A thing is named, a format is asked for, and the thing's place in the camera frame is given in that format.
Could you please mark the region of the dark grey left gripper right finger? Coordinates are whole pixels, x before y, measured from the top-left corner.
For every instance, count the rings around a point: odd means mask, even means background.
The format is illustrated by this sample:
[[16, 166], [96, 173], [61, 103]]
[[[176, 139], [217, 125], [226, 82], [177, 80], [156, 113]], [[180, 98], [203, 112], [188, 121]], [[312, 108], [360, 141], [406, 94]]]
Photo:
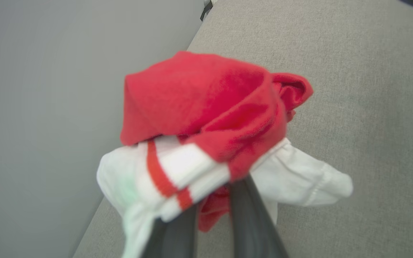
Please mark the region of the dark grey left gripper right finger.
[[289, 258], [251, 178], [229, 185], [233, 258]]

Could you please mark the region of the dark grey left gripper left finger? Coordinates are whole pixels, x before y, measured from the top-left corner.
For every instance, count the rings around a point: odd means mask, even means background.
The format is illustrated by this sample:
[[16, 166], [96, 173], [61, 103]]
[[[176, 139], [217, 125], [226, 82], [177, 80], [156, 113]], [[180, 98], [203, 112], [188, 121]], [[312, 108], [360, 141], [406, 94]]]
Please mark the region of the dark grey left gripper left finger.
[[197, 205], [171, 222], [156, 219], [141, 258], [196, 258]]

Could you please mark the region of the red and white basketball jersey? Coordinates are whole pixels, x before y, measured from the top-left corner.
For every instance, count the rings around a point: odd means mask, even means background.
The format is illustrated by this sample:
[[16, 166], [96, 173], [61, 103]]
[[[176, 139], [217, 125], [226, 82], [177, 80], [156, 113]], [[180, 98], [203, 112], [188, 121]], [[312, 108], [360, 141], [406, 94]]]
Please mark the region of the red and white basketball jersey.
[[231, 185], [251, 176], [271, 224], [277, 205], [319, 207], [349, 198], [349, 175], [294, 147], [295, 110], [313, 94], [288, 72], [181, 51], [127, 75], [122, 147], [103, 155], [97, 182], [122, 218], [122, 258], [142, 258], [156, 220], [197, 206], [207, 232], [231, 214]]

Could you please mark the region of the grey fabric sofa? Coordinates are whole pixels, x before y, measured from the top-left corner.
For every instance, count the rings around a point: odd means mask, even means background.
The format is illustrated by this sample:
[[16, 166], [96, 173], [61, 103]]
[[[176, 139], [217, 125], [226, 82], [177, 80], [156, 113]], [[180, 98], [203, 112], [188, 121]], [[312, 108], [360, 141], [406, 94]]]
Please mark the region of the grey fabric sofa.
[[[349, 175], [353, 193], [277, 205], [289, 258], [413, 258], [412, 0], [211, 0], [188, 52], [306, 78], [291, 144]], [[103, 198], [74, 258], [122, 258], [122, 218]], [[231, 214], [197, 226], [196, 258], [233, 258]]]

